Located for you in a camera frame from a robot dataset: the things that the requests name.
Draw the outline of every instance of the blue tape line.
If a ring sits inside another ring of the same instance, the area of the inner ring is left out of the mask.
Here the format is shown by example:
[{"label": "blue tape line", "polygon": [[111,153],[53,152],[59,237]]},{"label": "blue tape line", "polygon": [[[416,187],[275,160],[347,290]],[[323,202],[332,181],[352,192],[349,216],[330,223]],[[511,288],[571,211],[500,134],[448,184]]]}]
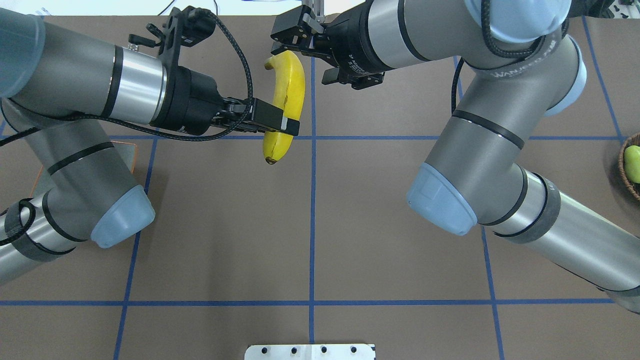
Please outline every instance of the blue tape line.
[{"label": "blue tape line", "polygon": [[618,140],[617,136],[530,136],[530,140]]},{"label": "blue tape line", "polygon": [[602,299],[511,299],[496,300],[498,305],[558,305],[558,304],[615,304],[609,298]]},{"label": "blue tape line", "polygon": [[[154,139],[151,145],[151,155],[149,157],[149,165],[147,167],[147,178],[145,180],[145,193],[149,194],[149,184],[151,183],[151,174],[153,173],[154,162],[156,160],[156,150],[158,145],[158,139]],[[127,308],[129,303],[129,295],[131,294],[131,284],[133,283],[133,273],[136,268],[136,259],[138,258],[138,245],[140,244],[141,231],[136,234],[136,239],[133,243],[133,251],[131,252],[131,264],[129,265],[129,275],[127,276],[127,286],[125,288],[124,300],[122,304],[122,313],[120,314],[120,325],[118,326],[118,336],[116,338],[116,346],[113,351],[113,360],[118,360],[120,357],[120,347],[122,346],[122,336],[124,334],[124,325],[127,319]]]},{"label": "blue tape line", "polygon": [[[250,307],[250,306],[487,306],[615,304],[608,298],[488,299],[475,300],[130,300],[127,307]],[[101,300],[0,300],[0,306],[123,306],[124,301]]]},{"label": "blue tape line", "polygon": [[484,265],[486,267],[486,278],[489,284],[489,295],[491,296],[491,309],[493,313],[493,326],[495,327],[495,338],[498,343],[498,355],[500,360],[504,360],[504,347],[502,346],[502,331],[500,331],[500,318],[498,316],[498,305],[495,300],[495,288],[493,287],[493,274],[491,271],[491,260],[489,258],[489,246],[486,242],[484,226],[481,227],[482,244],[484,249]]},{"label": "blue tape line", "polygon": [[311,219],[309,234],[309,343],[315,342],[316,309],[316,170],[317,170],[317,128],[316,128],[316,59],[311,58]]},{"label": "blue tape line", "polygon": [[596,58],[596,52],[593,49],[591,34],[589,33],[589,26],[587,25],[587,20],[585,16],[582,16],[582,25],[584,26],[584,32],[587,34],[587,42],[589,42],[589,49],[591,50],[591,57],[593,58],[593,66],[596,68],[596,74],[598,74],[598,80],[600,81],[600,87],[602,88],[604,99],[607,101],[607,107],[609,108],[609,114],[611,114],[611,119],[613,120],[613,126],[616,128],[616,133],[618,134],[618,140],[620,141],[620,143],[623,143],[625,141],[625,138],[622,136],[622,132],[620,131],[620,126],[618,125],[618,119],[616,118],[616,113],[613,111],[613,106],[611,105],[611,99],[609,98],[609,92],[607,91],[607,87],[604,84],[604,79],[602,78],[602,73],[600,72],[600,66],[598,66],[598,59]]},{"label": "blue tape line", "polygon": [[315,306],[456,306],[490,305],[491,300],[318,300]]},{"label": "blue tape line", "polygon": [[122,301],[94,300],[0,300],[0,306],[122,306]]},{"label": "blue tape line", "polygon": [[129,301],[129,307],[154,307],[154,306],[166,306],[166,307],[248,307],[248,306],[309,306],[309,301],[306,300],[267,300],[267,301],[252,301],[252,300],[240,300],[240,301],[208,301],[208,300],[184,300],[184,301]]},{"label": "blue tape line", "polygon": [[122,312],[120,313],[120,324],[118,325],[118,337],[116,338],[116,347],[113,351],[113,360],[118,360],[120,357],[120,345],[122,344],[122,334],[124,333],[124,323],[127,318],[127,304],[122,306]]}]

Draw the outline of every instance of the banana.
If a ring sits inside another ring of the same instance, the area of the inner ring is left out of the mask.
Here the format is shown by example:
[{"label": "banana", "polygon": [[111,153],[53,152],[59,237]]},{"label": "banana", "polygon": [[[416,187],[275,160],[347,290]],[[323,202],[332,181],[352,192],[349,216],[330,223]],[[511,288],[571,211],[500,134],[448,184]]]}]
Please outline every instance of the banana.
[{"label": "banana", "polygon": [[[270,57],[264,64],[267,70],[276,71],[276,88],[273,106],[284,111],[284,116],[300,121],[302,104],[305,100],[305,71],[300,59],[292,52],[285,51]],[[279,131],[267,131],[262,141],[264,159],[273,165],[287,153],[293,136]]]}]

